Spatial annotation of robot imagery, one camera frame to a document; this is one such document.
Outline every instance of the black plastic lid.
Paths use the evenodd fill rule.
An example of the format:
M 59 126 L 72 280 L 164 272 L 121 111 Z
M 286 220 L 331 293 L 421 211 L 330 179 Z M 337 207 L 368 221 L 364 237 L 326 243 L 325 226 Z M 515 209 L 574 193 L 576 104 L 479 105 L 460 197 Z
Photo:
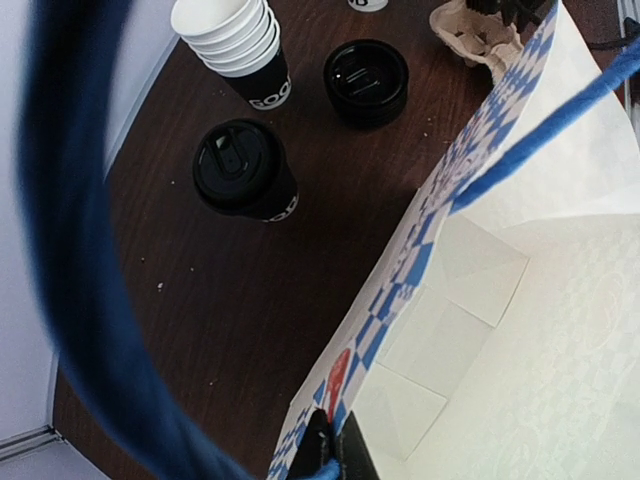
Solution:
M 341 117 L 357 126 L 374 127 L 389 123 L 404 109 L 409 68 L 391 45 L 355 40 L 329 55 L 324 81 Z
M 280 164 L 278 141 L 263 125 L 232 120 L 204 138 L 193 163 L 200 196 L 219 210 L 242 208 L 271 185 Z

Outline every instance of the disposable coffee cup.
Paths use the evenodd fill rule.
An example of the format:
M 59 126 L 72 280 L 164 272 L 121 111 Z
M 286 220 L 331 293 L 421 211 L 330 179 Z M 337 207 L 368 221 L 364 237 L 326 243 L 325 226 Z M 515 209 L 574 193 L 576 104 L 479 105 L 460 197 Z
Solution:
M 223 215 L 278 222 L 298 204 L 298 186 L 277 135 L 254 120 L 211 130 L 193 162 L 200 198 Z
M 349 5 L 359 12 L 371 13 L 382 10 L 389 3 L 388 0 L 348 0 Z
M 215 41 L 236 31 L 261 1 L 178 0 L 171 10 L 171 26 L 187 42 Z
M 239 19 L 233 28 L 227 28 L 215 35 L 206 35 L 200 40 L 185 37 L 182 37 L 182 39 L 196 52 L 222 50 L 223 48 L 235 45 L 245 39 L 247 35 L 250 35 L 258 28 L 260 22 L 265 19 L 267 10 L 266 0 L 259 0 L 257 3 L 251 2 L 250 7 L 251 8 L 247 10 L 246 14 Z
M 202 58 L 207 66 L 213 70 L 229 70 L 234 68 L 240 68 L 243 65 L 251 63 L 253 60 L 261 56 L 269 45 L 275 42 L 276 38 L 280 36 L 280 25 L 273 16 L 273 11 L 268 11 L 268 30 L 259 38 L 258 41 L 252 45 L 248 50 L 235 55 L 235 56 L 218 56 L 215 60 L 209 60 L 205 55 Z
M 190 45 L 190 47 L 203 60 L 228 59 L 241 55 L 255 46 L 269 30 L 271 23 L 268 10 L 268 8 L 263 8 L 263 14 L 258 25 L 233 43 L 224 44 L 222 47 L 220 45 L 223 45 L 223 43 L 220 42 L 206 45 Z
M 392 122 L 404 110 L 409 68 L 391 45 L 355 40 L 329 55 L 324 83 L 331 104 L 345 123 L 377 128 Z
M 212 70 L 256 110 L 273 110 L 291 94 L 289 67 L 279 35 L 262 55 L 246 65 L 235 69 Z

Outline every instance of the dark brown wooden surface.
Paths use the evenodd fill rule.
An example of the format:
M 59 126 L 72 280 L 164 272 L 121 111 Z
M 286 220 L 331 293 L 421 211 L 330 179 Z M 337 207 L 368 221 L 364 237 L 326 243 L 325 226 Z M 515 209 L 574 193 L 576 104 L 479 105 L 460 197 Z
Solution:
M 488 72 L 464 67 L 429 29 L 440 3 L 392 0 L 367 15 L 346 0 L 271 0 L 294 90 L 270 113 L 244 104 L 179 44 L 110 174 L 122 265 L 157 368 L 187 412 L 259 477 L 289 400 L 416 188 L 490 91 Z M 614 0 L 567 3 L 594 40 L 618 34 Z M 406 111 L 370 133 L 338 121 L 321 78 L 332 49 L 364 37 L 394 45 L 411 70 Z M 237 117 L 271 124 L 286 146 L 301 200 L 281 224 L 219 216 L 192 187 L 201 137 Z M 110 477 L 151 478 L 102 433 L 62 376 L 55 425 Z

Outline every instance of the white paper bag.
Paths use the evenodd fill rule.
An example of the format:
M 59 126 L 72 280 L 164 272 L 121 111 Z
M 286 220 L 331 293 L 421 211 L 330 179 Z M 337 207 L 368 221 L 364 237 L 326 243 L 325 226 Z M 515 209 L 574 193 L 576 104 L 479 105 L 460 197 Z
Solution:
M 556 5 L 416 194 L 291 402 L 269 478 L 286 478 L 315 409 L 339 431 L 354 402 L 383 479 L 631 468 L 616 445 L 637 437 L 620 429 L 640 418 L 626 382 L 640 356 L 640 154 L 617 99 L 450 217 L 475 178 L 597 74 Z

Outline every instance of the blue and white checkered pattern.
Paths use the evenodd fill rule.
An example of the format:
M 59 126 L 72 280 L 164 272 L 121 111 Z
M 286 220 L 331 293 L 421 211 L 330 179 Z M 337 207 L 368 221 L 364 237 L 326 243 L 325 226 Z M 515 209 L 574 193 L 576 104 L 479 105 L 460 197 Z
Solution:
M 362 314 L 359 332 L 354 338 L 345 339 L 344 348 L 351 348 L 353 355 L 334 414 L 336 431 L 342 429 L 389 327 L 420 284 L 453 200 L 500 148 L 535 90 L 553 43 L 557 11 L 556 5 L 527 43 L 519 60 L 496 85 L 421 188 L 417 221 L 409 229 L 394 267 L 388 278 L 380 280 L 377 295 Z M 329 371 L 308 406 L 297 415 L 295 424 L 281 436 L 269 480 L 286 478 L 311 414 L 322 404 L 328 375 Z

